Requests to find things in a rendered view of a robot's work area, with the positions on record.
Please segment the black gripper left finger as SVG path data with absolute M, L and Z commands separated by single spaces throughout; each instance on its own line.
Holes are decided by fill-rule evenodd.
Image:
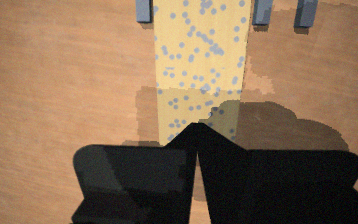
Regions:
M 191 122 L 164 147 L 80 148 L 72 161 L 84 198 L 88 192 L 168 197 L 172 224 L 190 224 L 198 130 Z

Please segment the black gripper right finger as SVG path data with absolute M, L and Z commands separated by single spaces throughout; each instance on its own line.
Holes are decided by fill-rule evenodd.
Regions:
M 198 159 L 211 224 L 248 224 L 266 182 L 347 182 L 358 179 L 358 155 L 341 150 L 245 149 L 198 125 Z

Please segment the pale yellow speckled strip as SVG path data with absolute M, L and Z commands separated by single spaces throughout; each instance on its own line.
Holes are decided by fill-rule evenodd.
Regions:
M 159 146 L 191 122 L 234 143 L 251 0 L 153 0 Z

